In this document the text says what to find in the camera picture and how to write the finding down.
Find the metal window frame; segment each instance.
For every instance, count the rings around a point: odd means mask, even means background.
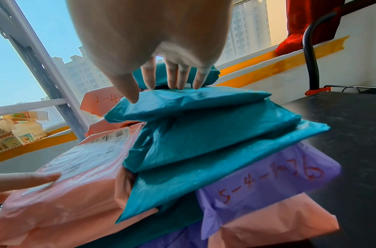
[[[91,122],[15,0],[0,0],[0,33],[15,48],[51,99],[0,107],[0,115],[55,106],[79,140]]]

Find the table surface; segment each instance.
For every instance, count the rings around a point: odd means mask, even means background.
[[[376,95],[322,92],[283,105],[331,130],[307,140],[342,165],[342,174],[307,194],[341,230],[310,242],[273,247],[376,247]]]

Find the white wall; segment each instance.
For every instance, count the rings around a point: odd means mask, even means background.
[[[344,50],[318,59],[320,85],[376,86],[376,4],[342,17],[335,39],[348,35]],[[252,66],[251,71],[260,67],[260,64]],[[306,65],[244,88],[271,92],[271,99],[278,104],[304,97],[309,89]]]
[[[78,140],[29,152],[0,163],[0,173],[34,172],[79,143]]]

